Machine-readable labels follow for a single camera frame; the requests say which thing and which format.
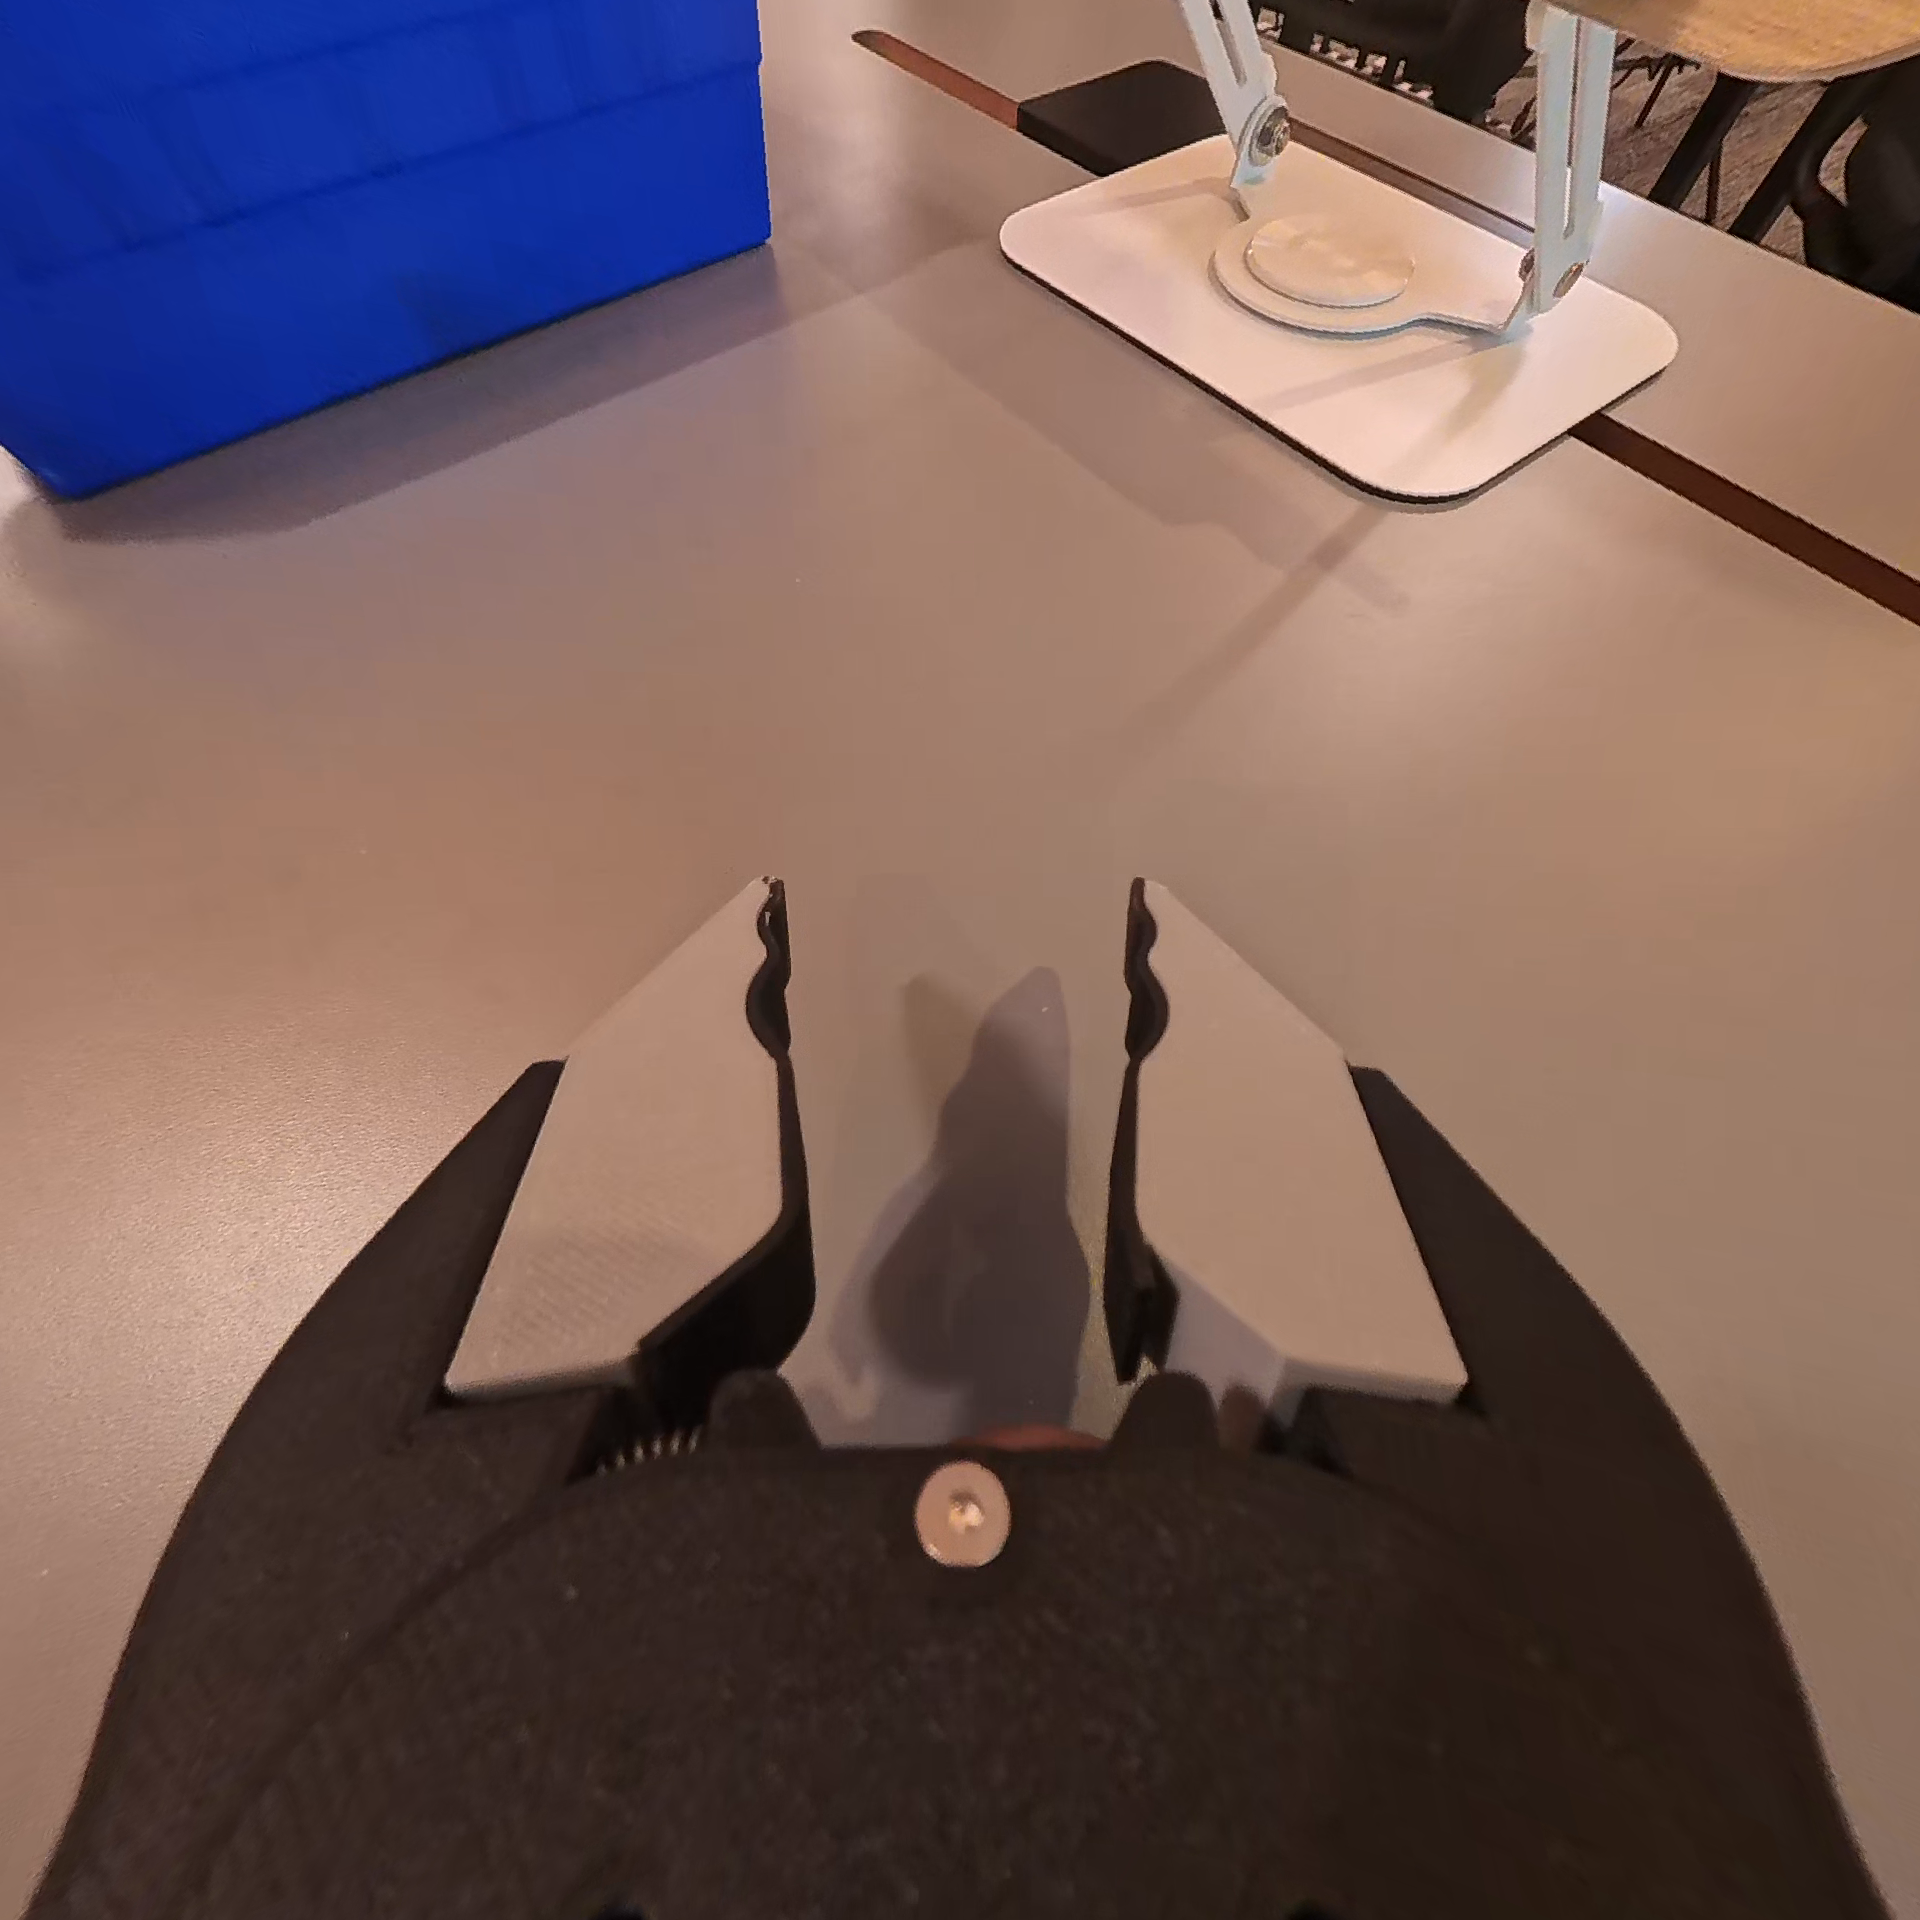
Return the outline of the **blue plastic bin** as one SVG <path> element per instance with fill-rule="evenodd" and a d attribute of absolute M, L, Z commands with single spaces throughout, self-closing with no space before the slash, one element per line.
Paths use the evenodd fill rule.
<path fill-rule="evenodd" d="M 756 4 L 4 4 L 4 452 L 96 496 L 769 238 Z"/>

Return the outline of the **black table cover plate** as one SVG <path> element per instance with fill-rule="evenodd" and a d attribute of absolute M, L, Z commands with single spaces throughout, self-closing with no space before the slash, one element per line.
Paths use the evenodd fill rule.
<path fill-rule="evenodd" d="M 1094 177 L 1109 177 L 1224 135 L 1206 76 L 1176 63 L 1068 82 L 1016 104 L 1012 128 Z"/>

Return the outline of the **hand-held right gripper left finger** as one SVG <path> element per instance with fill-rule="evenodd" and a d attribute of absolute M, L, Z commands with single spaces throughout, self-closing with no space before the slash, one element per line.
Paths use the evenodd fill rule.
<path fill-rule="evenodd" d="M 570 1044 L 444 1392 L 622 1388 L 697 1427 L 813 1315 L 789 904 L 754 879 Z"/>

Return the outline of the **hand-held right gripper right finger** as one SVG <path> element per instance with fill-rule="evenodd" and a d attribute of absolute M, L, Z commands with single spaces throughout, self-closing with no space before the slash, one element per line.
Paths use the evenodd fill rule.
<path fill-rule="evenodd" d="M 1149 879 L 1127 890 L 1125 986 L 1119 1381 L 1188 1374 L 1229 1412 L 1308 1388 L 1453 1404 L 1467 1368 L 1343 1044 Z"/>

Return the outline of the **black office chair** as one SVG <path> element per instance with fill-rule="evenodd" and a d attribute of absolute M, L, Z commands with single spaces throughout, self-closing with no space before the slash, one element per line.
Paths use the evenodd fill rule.
<path fill-rule="evenodd" d="M 1527 67 L 1529 4 L 1262 4 L 1279 18 L 1279 45 L 1304 54 L 1313 39 L 1386 63 L 1386 82 L 1427 88 L 1431 109 L 1482 123 L 1503 82 Z"/>

